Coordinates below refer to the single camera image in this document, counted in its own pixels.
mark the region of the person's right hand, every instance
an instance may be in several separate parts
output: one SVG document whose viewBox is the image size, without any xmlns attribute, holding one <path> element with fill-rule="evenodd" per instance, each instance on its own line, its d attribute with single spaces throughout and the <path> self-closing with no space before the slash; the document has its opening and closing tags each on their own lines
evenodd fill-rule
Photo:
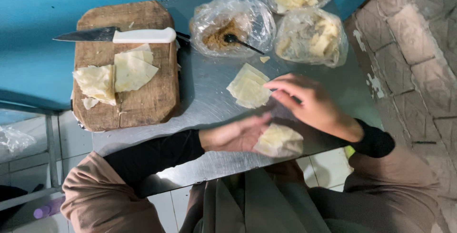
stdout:
<svg viewBox="0 0 457 233">
<path fill-rule="evenodd" d="M 277 89 L 271 96 L 302 122 L 349 142 L 362 139 L 363 130 L 359 123 L 336 106 L 319 82 L 289 73 L 265 83 L 264 87 Z"/>
</svg>

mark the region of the purple bottle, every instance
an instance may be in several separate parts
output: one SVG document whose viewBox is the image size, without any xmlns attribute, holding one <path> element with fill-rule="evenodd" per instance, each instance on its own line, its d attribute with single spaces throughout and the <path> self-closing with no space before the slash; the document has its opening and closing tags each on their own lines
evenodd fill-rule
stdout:
<svg viewBox="0 0 457 233">
<path fill-rule="evenodd" d="M 60 213 L 60 207 L 65 202 L 65 196 L 49 201 L 45 206 L 36 209 L 33 216 L 37 219 L 46 218 Z"/>
</svg>

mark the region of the kitchen knife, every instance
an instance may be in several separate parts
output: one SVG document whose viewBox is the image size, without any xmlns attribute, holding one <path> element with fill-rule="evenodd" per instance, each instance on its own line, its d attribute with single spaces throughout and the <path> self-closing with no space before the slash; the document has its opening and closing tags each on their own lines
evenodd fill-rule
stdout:
<svg viewBox="0 0 457 233">
<path fill-rule="evenodd" d="M 174 29 L 118 31 L 116 27 L 79 30 L 53 38 L 61 41 L 105 41 L 113 43 L 171 43 L 176 39 Z"/>
</svg>

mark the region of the white knife handle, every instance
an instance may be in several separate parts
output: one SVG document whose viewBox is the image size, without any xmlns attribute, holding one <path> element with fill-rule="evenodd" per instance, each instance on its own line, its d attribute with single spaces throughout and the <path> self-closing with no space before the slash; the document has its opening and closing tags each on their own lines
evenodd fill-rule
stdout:
<svg viewBox="0 0 457 233">
<path fill-rule="evenodd" d="M 176 39 L 174 29 L 115 31 L 113 43 L 171 43 Z"/>
</svg>

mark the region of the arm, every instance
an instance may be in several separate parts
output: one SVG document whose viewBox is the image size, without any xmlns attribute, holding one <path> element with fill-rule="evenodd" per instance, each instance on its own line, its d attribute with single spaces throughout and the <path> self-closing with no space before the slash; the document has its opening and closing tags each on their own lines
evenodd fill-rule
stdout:
<svg viewBox="0 0 457 233">
<path fill-rule="evenodd" d="M 145 141 L 104 159 L 130 185 L 166 168 L 195 160 L 204 153 L 198 131 L 187 130 Z"/>
<path fill-rule="evenodd" d="M 182 131 L 125 148 L 104 159 L 127 184 L 131 184 L 166 168 L 195 160 L 207 151 L 252 151 L 269 120 L 270 115 L 265 114 L 214 129 Z"/>
<path fill-rule="evenodd" d="M 357 195 L 351 198 L 363 202 L 364 197 L 374 195 L 382 205 L 406 216 L 425 232 L 430 231 L 437 212 L 438 182 L 424 161 L 409 148 L 396 146 L 388 133 L 343 113 L 315 81 L 287 74 L 266 83 L 265 87 L 277 89 L 272 96 L 295 117 L 346 140 L 356 150 L 349 160 L 354 172 L 345 182 L 346 197 L 354 193 Z M 340 193 L 332 195 L 341 197 Z M 328 211 L 335 212 L 332 204 L 327 206 Z"/>
<path fill-rule="evenodd" d="M 61 212 L 77 232 L 163 232 L 154 206 L 138 198 L 129 184 L 206 151 L 251 151 L 269 120 L 265 114 L 210 130 L 183 131 L 104 158 L 91 152 L 66 177 Z"/>
</svg>

